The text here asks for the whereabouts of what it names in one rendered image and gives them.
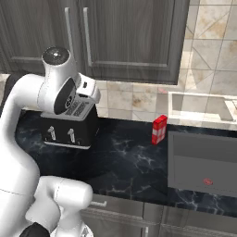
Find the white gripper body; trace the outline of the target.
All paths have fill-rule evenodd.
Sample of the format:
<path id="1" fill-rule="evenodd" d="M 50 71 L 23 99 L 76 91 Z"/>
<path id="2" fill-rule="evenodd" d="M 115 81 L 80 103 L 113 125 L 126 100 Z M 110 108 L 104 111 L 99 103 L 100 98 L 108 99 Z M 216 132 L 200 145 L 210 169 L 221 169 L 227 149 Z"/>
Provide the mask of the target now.
<path id="1" fill-rule="evenodd" d="M 86 92 L 83 89 L 77 90 L 77 95 L 83 101 L 89 101 L 93 104 L 98 104 L 101 99 L 100 91 L 97 87 L 94 87 L 93 91 Z"/>

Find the grey sink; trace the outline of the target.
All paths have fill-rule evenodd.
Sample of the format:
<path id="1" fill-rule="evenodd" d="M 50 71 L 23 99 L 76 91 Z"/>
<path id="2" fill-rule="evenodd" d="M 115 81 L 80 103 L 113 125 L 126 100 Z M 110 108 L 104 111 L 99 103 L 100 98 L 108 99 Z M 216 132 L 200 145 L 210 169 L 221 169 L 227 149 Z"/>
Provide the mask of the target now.
<path id="1" fill-rule="evenodd" d="M 170 131 L 168 186 L 237 197 L 237 138 Z"/>

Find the grey wood cabinet door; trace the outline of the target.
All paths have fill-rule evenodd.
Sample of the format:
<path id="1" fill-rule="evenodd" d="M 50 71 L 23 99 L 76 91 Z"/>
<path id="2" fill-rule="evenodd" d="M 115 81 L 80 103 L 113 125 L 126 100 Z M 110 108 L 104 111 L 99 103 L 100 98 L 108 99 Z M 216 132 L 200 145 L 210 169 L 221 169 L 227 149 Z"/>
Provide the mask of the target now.
<path id="1" fill-rule="evenodd" d="M 0 72 L 44 74 L 47 48 L 69 50 L 65 7 L 70 8 L 74 58 L 79 60 L 77 0 L 0 0 Z"/>
<path id="2" fill-rule="evenodd" d="M 105 81 L 176 85 L 189 6 L 190 0 L 79 0 L 85 73 Z"/>

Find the black toaster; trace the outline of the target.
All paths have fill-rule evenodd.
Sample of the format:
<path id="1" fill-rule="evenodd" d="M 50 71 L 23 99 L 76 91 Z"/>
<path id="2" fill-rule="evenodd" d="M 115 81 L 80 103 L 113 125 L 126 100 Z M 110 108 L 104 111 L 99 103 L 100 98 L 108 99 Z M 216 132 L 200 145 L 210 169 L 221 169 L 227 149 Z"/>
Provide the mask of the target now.
<path id="1" fill-rule="evenodd" d="M 47 144 L 89 149 L 99 130 L 96 106 L 77 101 L 64 114 L 42 113 L 40 129 Z"/>

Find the beige window frame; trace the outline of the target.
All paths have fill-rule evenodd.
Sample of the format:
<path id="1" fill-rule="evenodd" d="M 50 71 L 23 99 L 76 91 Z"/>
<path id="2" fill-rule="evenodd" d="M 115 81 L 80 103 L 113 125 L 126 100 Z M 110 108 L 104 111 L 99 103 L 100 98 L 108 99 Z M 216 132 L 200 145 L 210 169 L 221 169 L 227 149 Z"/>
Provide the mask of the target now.
<path id="1" fill-rule="evenodd" d="M 168 122 L 183 126 L 237 131 L 237 97 L 169 92 Z"/>

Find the narrow grey base cabinet door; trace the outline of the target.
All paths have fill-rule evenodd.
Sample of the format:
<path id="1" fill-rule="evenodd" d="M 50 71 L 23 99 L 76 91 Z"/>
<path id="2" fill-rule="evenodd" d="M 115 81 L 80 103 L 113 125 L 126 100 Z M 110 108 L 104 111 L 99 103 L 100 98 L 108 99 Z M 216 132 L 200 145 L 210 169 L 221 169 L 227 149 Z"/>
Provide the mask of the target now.
<path id="1" fill-rule="evenodd" d="M 160 223 L 163 216 L 164 207 L 161 205 L 145 203 L 143 206 L 144 228 L 149 228 L 148 237 L 158 237 Z"/>

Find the grey drawer front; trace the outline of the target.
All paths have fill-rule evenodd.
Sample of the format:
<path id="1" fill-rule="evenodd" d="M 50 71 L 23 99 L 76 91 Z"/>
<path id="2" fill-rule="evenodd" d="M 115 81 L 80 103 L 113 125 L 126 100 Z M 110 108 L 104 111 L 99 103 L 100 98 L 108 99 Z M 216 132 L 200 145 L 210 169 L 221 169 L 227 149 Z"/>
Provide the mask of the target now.
<path id="1" fill-rule="evenodd" d="M 107 201 L 106 207 L 89 205 L 81 212 L 94 237 L 141 237 L 141 202 L 100 194 L 95 194 L 93 201 Z"/>

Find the red and white carton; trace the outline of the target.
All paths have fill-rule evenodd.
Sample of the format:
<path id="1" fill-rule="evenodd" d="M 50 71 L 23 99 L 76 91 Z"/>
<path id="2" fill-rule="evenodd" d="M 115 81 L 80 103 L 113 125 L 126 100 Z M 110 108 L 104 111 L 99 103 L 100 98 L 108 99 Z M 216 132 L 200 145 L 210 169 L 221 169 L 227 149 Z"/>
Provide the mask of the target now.
<path id="1" fill-rule="evenodd" d="M 160 143 L 166 135 L 168 117 L 161 115 L 153 121 L 152 144 Z"/>

